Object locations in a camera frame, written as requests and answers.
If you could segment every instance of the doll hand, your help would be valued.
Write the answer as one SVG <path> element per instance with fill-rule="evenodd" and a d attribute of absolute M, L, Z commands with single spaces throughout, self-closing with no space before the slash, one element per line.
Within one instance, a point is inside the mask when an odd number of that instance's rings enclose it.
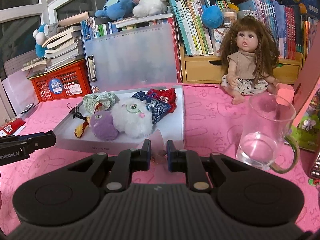
<path fill-rule="evenodd" d="M 234 75 L 228 76 L 228 75 L 227 75 L 227 81 L 228 81 L 228 83 L 230 84 L 230 86 L 231 86 L 232 88 L 237 87 L 237 85 L 238 85 L 238 78 L 239 78 L 239 76 L 234 76 Z"/>

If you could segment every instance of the floral skirt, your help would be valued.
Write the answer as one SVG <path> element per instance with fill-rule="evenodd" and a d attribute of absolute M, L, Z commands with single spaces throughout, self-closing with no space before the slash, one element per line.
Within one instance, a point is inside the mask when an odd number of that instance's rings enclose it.
<path fill-rule="evenodd" d="M 227 75 L 222 77 L 221 85 L 223 87 L 230 87 L 227 81 Z M 264 79 L 259 79 L 256 85 L 253 84 L 253 79 L 242 79 L 238 78 L 238 85 L 233 88 L 234 90 L 240 92 L 242 95 L 255 95 L 266 91 L 268 88 L 268 82 Z"/>

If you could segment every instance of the purple plush toy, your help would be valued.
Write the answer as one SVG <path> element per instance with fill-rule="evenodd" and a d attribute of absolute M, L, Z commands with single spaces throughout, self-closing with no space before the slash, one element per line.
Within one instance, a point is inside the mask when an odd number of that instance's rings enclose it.
<path fill-rule="evenodd" d="M 98 111 L 90 118 L 90 126 L 95 137 L 104 141 L 116 139 L 118 131 L 113 126 L 113 118 L 109 111 Z"/>

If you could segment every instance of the white box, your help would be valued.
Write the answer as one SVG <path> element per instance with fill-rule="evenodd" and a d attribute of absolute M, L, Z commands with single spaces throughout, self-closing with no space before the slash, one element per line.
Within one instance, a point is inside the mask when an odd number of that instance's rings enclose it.
<path fill-rule="evenodd" d="M 157 124 L 154 125 L 154 131 L 160 130 L 164 141 L 164 147 L 168 140 L 172 140 L 177 149 L 184 148 L 184 99 L 183 99 L 183 89 L 181 85 L 173 86 L 177 95 L 176 104 L 177 108 L 173 113 L 167 114 L 163 119 L 161 119 Z M 166 87 L 150 87 L 142 89 L 132 89 L 132 90 L 121 90 L 114 91 L 118 98 L 124 99 L 131 97 L 134 93 L 138 91 L 147 92 L 149 89 L 164 90 L 168 89 Z M 82 102 L 78 105 L 79 112 L 83 116 L 87 116 Z M 80 151 L 89 153 L 105 152 L 111 155 L 118 155 L 122 150 L 136 148 L 144 138 L 133 139 L 128 137 L 126 134 L 121 133 L 113 141 L 102 141 L 94 136 L 91 132 L 91 128 L 87 127 L 83 136 L 77 138 L 74 135 L 74 131 L 78 125 L 83 123 L 83 120 L 79 118 L 72 118 L 72 114 L 68 114 L 53 130 L 56 135 L 55 147 Z"/>
<path fill-rule="evenodd" d="M 224 29 L 224 28 L 220 28 L 220 29 L 218 28 L 218 29 L 212 29 L 211 30 L 211 39 L 212 39 L 213 52 L 217 57 L 221 56 L 220 45 L 221 45 L 221 41 L 223 39 L 225 30 L 226 29 Z"/>

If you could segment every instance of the mug handle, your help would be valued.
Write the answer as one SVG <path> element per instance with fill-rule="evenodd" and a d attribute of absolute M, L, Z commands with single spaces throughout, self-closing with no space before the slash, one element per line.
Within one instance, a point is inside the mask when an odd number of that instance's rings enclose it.
<path fill-rule="evenodd" d="M 280 173 L 280 174 L 284 174 L 284 173 L 291 171 L 300 159 L 300 147 L 299 147 L 299 144 L 297 143 L 297 141 L 295 140 L 295 138 L 293 138 L 291 135 L 286 135 L 284 137 L 284 139 L 287 141 L 287 143 L 291 146 L 291 148 L 293 150 L 293 161 L 292 161 L 291 166 L 287 169 L 281 168 L 276 163 L 273 163 L 270 165 L 270 168 L 274 172 Z"/>

